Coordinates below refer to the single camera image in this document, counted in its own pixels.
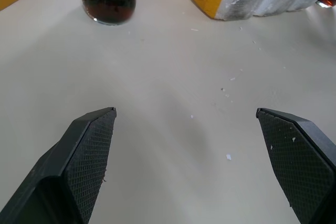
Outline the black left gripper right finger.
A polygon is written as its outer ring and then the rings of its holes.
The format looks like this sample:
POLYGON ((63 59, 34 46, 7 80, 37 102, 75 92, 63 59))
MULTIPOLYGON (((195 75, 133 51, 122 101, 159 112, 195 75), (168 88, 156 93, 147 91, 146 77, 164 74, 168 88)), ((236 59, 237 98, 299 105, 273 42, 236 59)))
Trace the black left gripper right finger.
POLYGON ((274 175, 301 224, 336 224, 336 144, 313 122, 256 112, 274 175))

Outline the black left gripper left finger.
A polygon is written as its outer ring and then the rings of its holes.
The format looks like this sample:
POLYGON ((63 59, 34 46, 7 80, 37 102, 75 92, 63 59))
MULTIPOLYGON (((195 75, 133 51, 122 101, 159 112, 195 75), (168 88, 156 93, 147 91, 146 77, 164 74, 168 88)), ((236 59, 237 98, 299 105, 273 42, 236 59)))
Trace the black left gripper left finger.
POLYGON ((107 170, 114 107, 89 112, 29 171, 0 211, 0 224, 88 224, 107 170))

